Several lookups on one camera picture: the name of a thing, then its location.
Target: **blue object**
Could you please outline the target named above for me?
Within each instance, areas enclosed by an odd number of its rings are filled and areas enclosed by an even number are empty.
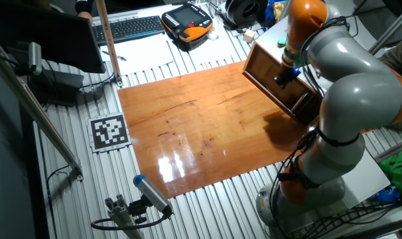
[[[146,179],[146,176],[145,176],[145,175],[137,175],[137,176],[133,179],[133,184],[135,185],[135,187],[137,187],[137,185],[139,185],[139,183],[141,183],[143,179]]]
[[[371,200],[377,202],[397,202],[400,199],[400,192],[394,185],[382,189],[371,197]]]
[[[275,15],[273,14],[273,4],[286,2],[287,0],[269,0],[269,5],[266,7],[265,10],[265,21],[264,25],[268,27],[272,27],[275,24]]]

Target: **wooden drawer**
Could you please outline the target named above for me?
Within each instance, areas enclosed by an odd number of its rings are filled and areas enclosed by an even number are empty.
[[[320,98],[299,78],[282,90],[273,80],[280,68],[280,62],[255,42],[243,71],[282,110],[304,125],[311,124],[319,115]]]

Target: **black cable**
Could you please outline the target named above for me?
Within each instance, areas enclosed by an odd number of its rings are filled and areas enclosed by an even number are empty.
[[[150,223],[146,223],[146,224],[143,224],[143,225],[135,225],[135,226],[98,226],[98,225],[96,225],[98,223],[111,222],[112,221],[111,218],[104,218],[104,219],[99,219],[99,220],[95,220],[95,221],[91,222],[90,226],[92,228],[95,228],[95,229],[98,229],[98,230],[136,230],[136,229],[141,229],[141,228],[147,228],[147,227],[150,227],[150,226],[155,226],[157,224],[160,224],[165,219],[167,219],[167,217],[163,216],[162,218],[158,219],[155,222],[150,222]]]
[[[208,4],[210,4],[210,6],[213,7],[214,10],[216,10],[216,12],[218,12],[218,10],[220,10],[220,8],[216,4],[212,3],[211,0],[207,0],[206,2]]]
[[[310,68],[308,67],[308,56],[307,56],[307,47],[310,45],[312,40],[324,29],[327,29],[329,27],[334,27],[334,26],[343,26],[347,28],[347,31],[350,30],[350,24],[347,23],[347,18],[352,17],[336,17],[333,19],[330,19],[328,22],[324,23],[323,26],[317,30],[315,33],[311,34],[307,40],[303,43],[300,49],[300,60],[302,64],[302,69],[303,69],[303,74],[304,77],[307,79],[308,83],[312,86],[313,90],[316,92],[316,94],[320,97],[320,99],[323,98],[324,96],[324,91],[323,89],[319,86],[319,84],[316,81],[316,78],[314,77],[313,73],[311,72]],[[355,23],[356,23],[356,34],[354,35],[357,36],[359,30],[358,30],[358,23],[357,23],[357,18],[354,17]]]
[[[63,170],[63,169],[65,169],[65,168],[69,167],[69,166],[70,166],[70,165],[66,165],[66,166],[63,166],[63,167],[61,167],[61,168],[59,168],[59,169],[53,171],[53,172],[49,175],[48,179],[46,180],[46,183],[49,182],[49,179],[50,179],[56,172],[58,172],[59,170]]]
[[[14,62],[13,60],[9,60],[8,58],[3,57],[3,56],[1,56],[1,55],[0,55],[0,59],[2,59],[2,60],[4,60],[4,61],[6,61],[6,62],[8,62],[8,63],[10,63],[10,64],[12,64],[12,65],[18,67],[18,68],[21,68],[21,70],[24,70],[24,71],[27,72],[28,74],[33,74],[33,72],[32,72],[30,69],[28,69],[28,68],[26,68],[26,67],[20,65],[19,63]]]
[[[50,70],[52,71],[52,75],[54,75],[54,86],[56,84],[56,76],[55,76],[55,71],[53,69],[53,67],[50,65],[49,61],[46,60],[46,63],[48,63],[48,66],[50,68]]]
[[[383,218],[388,212],[390,212],[391,210],[396,209],[396,208],[397,208],[397,206],[391,207],[391,208],[388,209],[386,212],[384,212],[379,218],[376,218],[376,219],[374,219],[374,220],[372,220],[372,221],[369,221],[369,222],[367,222],[367,223],[372,223],[372,222],[375,222],[375,221],[377,221],[377,220]],[[351,220],[359,219],[359,218],[361,218],[361,217],[363,217],[363,216],[365,216],[365,215],[368,215],[368,214],[377,212],[377,211],[379,211],[379,210],[376,210],[376,211],[373,211],[373,212],[368,212],[368,213],[366,213],[366,214],[357,216],[357,217],[355,217],[355,218],[353,218],[353,219],[351,219]],[[317,235],[314,236],[313,238],[320,238],[321,236],[324,236],[324,235],[326,235],[326,234],[332,232],[333,230],[335,230],[335,229],[341,227],[341,226],[344,225],[345,223],[347,223],[347,222],[344,222],[344,221],[341,219],[341,217],[335,218],[335,219],[334,219],[334,222],[336,222],[337,220],[341,220],[343,223],[341,223],[340,225],[334,227],[333,229],[331,229],[331,230],[329,230],[329,231],[323,232],[322,234],[317,234]],[[328,227],[329,225],[331,225],[331,223],[329,223],[328,225],[324,226],[324,228],[323,228],[322,230],[320,230],[318,233],[321,233],[321,232],[322,232],[326,227]]]
[[[324,232],[324,233],[321,234],[320,236],[324,236],[325,234],[327,234],[327,233],[329,233],[329,232],[331,232],[331,231],[333,231],[333,230],[339,228],[340,226],[342,226],[342,225],[344,225],[344,224],[368,224],[368,223],[375,222],[375,221],[379,220],[380,218],[384,217],[389,211],[391,211],[391,210],[393,210],[393,209],[396,209],[396,208],[399,207],[399,206],[402,206],[402,203],[401,203],[401,204],[400,204],[400,203],[391,203],[391,204],[389,204],[389,205],[390,205],[390,206],[383,206],[383,207],[381,207],[381,208],[369,208],[368,206],[364,207],[364,208],[367,208],[366,210],[372,209],[372,211],[369,211],[369,212],[366,211],[365,209],[363,209],[363,207],[361,207],[361,208],[359,208],[359,207],[354,207],[354,208],[350,209],[348,212],[346,212],[346,213],[344,213],[344,214],[341,214],[339,217],[328,216],[328,217],[325,217],[325,218],[321,218],[321,219],[317,220],[317,221],[313,224],[313,227],[310,228],[310,229],[306,232],[306,234],[305,234],[303,237],[301,237],[301,238],[302,238],[302,239],[305,239],[305,238],[318,238],[319,236],[317,236],[317,234],[320,234],[322,231],[325,230],[325,228],[327,228],[328,226],[330,226],[331,224],[333,224],[334,222],[336,222],[336,221],[338,221],[338,220],[342,222],[340,225],[338,225],[337,227],[335,227],[335,228],[333,228],[333,229],[331,229],[331,230],[329,230],[329,231],[327,231],[327,232]],[[361,218],[361,217],[363,217],[363,216],[365,216],[365,215],[368,215],[368,214],[371,214],[371,213],[374,213],[374,212],[378,212],[378,211],[381,211],[381,210],[384,210],[384,209],[387,209],[387,208],[388,208],[388,211],[387,211],[386,213],[384,213],[384,214],[381,215],[379,218],[376,218],[376,219],[374,219],[374,220],[372,220],[372,221],[369,221],[369,222],[351,222],[351,221],[356,220],[356,219],[359,219],[359,218]],[[364,211],[365,213],[362,214],[362,215],[359,215],[359,216],[357,216],[357,217],[351,218],[351,219],[348,220],[348,221],[345,221],[345,220],[342,219],[343,217],[348,216],[349,214],[353,213],[354,211],[358,211],[358,212]],[[331,220],[331,219],[333,219],[333,220],[332,220],[331,222],[329,222],[328,224],[325,224],[325,222],[323,222],[322,224],[319,224],[318,226],[315,226],[315,224],[316,224],[316,223],[319,223],[320,221],[326,221],[326,220]],[[322,228],[321,230],[319,230],[319,231],[316,233],[316,236],[313,236],[313,237],[312,237],[312,233],[311,233],[312,230],[317,230],[317,229],[320,228],[321,226],[323,226],[323,228]]]
[[[41,132],[40,132],[40,128],[39,128],[39,127],[38,127],[38,132],[39,132],[39,143],[42,145],[42,137],[40,136],[40,133],[41,133]],[[43,149],[43,147],[41,147],[40,150],[42,151],[41,155],[42,155],[42,161],[43,161],[44,176],[45,176],[45,179],[47,179],[47,177],[46,177],[46,174],[47,174],[47,172],[46,172],[46,161],[45,161],[45,156],[44,156],[44,149]],[[48,193],[49,211],[50,211],[50,217],[51,217],[51,219],[52,219],[52,225],[53,225],[53,227],[54,227],[54,235],[55,235],[55,238],[58,239],[58,236],[56,235],[56,226],[55,226],[54,209],[53,209],[53,206],[52,206],[52,199],[51,199],[51,197],[50,197],[50,189],[49,189],[49,184],[48,184],[48,183],[46,184],[46,191],[47,191],[47,193]]]
[[[277,208],[277,195],[279,192],[280,187],[278,186],[276,189],[276,184],[278,182],[278,174],[282,172],[283,167],[285,166],[285,164],[292,160],[292,158],[294,157],[295,153],[297,152],[298,149],[295,149],[282,163],[281,167],[279,168],[277,175],[275,177],[275,180],[273,181],[272,184],[272,188],[271,188],[271,194],[269,196],[269,202],[271,203],[271,212],[272,212],[272,217],[273,220],[275,221],[275,224],[277,226],[277,228],[279,229],[279,231],[281,232],[281,234],[285,237],[285,238],[291,238],[290,236],[288,236],[283,229],[281,228],[281,225],[279,224],[278,220],[277,220],[277,215],[276,215],[276,208]]]
[[[98,85],[98,84],[103,84],[103,83],[105,83],[106,81],[111,80],[112,78],[115,78],[115,77],[113,77],[113,76],[114,76],[114,73],[113,73],[111,76],[109,76],[108,78],[106,78],[105,80],[102,80],[101,82],[93,83],[93,84],[88,84],[88,85],[85,85],[85,86],[80,86],[80,89],[85,88],[85,87],[90,87],[90,86],[96,86],[96,85]]]

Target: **white paper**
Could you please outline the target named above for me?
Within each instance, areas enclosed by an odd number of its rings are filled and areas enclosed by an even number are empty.
[[[218,28],[218,39],[208,39],[199,47],[189,51],[189,55],[191,56],[195,67],[199,67],[204,63],[208,64],[209,62],[216,62],[217,60],[231,57],[231,50],[233,48],[232,42],[230,42],[223,26],[218,24],[216,27]]]
[[[118,59],[120,74],[125,76],[173,62],[167,40],[166,35],[157,34],[114,44],[115,53],[126,59],[126,61]],[[104,51],[108,52],[107,46],[101,46],[100,50],[103,61],[111,60],[109,55],[104,53]]]

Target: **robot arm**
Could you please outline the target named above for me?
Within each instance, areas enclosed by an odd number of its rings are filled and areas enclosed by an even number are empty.
[[[264,187],[259,192],[257,211],[269,225],[276,218],[267,214],[268,210],[275,210],[280,219],[342,199],[345,188],[341,176],[364,154],[361,130],[402,120],[402,77],[364,50],[346,28],[322,30],[332,15],[329,9],[320,0],[294,0],[291,5],[287,45],[276,83],[285,87],[297,77],[288,72],[301,66],[297,62],[300,49],[313,35],[309,62],[334,84],[322,100],[313,146],[286,168],[285,174],[290,177],[280,182],[278,191]]]

